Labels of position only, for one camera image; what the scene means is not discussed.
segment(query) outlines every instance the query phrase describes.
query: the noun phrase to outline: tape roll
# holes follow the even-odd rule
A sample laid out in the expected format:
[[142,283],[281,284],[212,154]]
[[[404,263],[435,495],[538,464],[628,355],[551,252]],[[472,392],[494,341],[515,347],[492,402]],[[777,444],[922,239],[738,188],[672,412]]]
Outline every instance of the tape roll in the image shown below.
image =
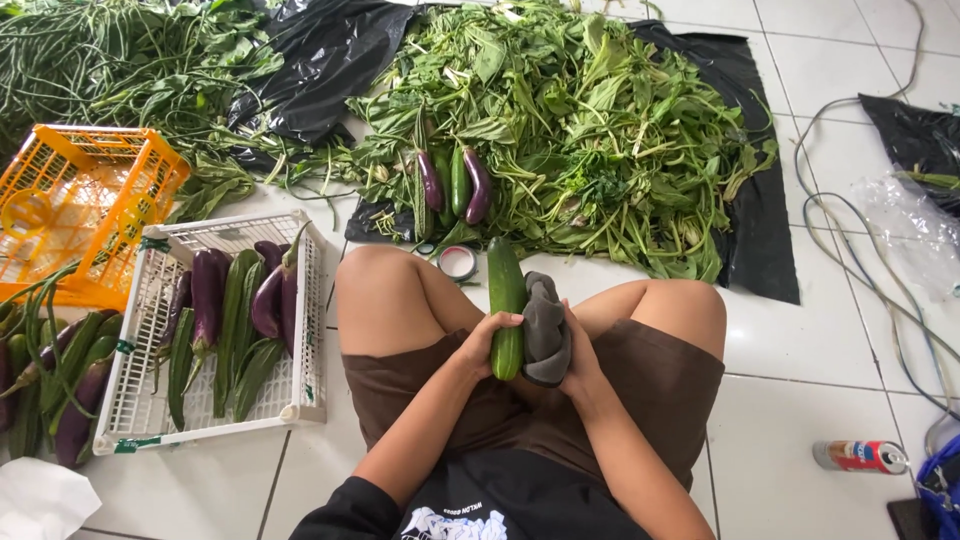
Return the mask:
[[[453,267],[453,260],[451,259],[451,256],[457,256],[460,254],[466,254],[469,257],[469,269],[460,270]],[[437,257],[437,268],[440,268],[440,271],[450,277],[453,282],[465,282],[475,276],[477,273],[477,254],[467,246],[450,246],[440,253],[439,257]]]

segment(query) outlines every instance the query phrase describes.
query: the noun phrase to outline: hand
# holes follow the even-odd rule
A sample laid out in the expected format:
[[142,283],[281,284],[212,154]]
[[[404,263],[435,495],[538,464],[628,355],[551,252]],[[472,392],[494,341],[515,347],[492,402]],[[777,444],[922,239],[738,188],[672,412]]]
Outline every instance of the hand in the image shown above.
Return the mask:
[[466,369],[478,381],[493,374],[490,365],[490,345],[493,333],[501,328],[517,327],[523,322],[523,315],[498,311],[487,315],[477,324],[464,344],[450,357],[449,362]]
[[560,391],[571,399],[584,397],[588,387],[598,379],[603,379],[600,370],[600,361],[593,345],[587,336],[587,331],[581,326],[577,316],[570,310],[569,302],[564,299],[566,324],[570,327],[570,365],[566,368],[564,380],[560,383]]

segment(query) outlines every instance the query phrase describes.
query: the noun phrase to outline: orange plastic crate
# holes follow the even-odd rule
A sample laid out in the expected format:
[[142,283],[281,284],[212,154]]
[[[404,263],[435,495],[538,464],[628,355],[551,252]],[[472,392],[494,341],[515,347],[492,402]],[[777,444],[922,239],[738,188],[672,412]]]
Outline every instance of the orange plastic crate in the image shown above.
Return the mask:
[[55,304],[124,309],[143,228],[189,174],[154,130],[34,126],[0,177],[0,300],[79,260]]

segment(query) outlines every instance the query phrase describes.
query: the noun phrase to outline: soda can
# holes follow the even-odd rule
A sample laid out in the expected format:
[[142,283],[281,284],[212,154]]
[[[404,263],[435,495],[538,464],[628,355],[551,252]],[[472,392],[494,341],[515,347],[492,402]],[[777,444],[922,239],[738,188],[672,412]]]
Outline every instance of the soda can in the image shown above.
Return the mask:
[[890,441],[817,441],[813,458],[828,471],[902,475],[910,465],[903,448]]

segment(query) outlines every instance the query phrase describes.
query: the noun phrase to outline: rag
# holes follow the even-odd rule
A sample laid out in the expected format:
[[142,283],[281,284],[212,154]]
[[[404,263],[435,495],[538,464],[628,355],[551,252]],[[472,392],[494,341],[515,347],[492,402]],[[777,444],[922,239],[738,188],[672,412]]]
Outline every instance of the rag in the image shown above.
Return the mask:
[[527,272],[523,309],[523,377],[545,388],[560,385],[570,365],[570,326],[550,276]]

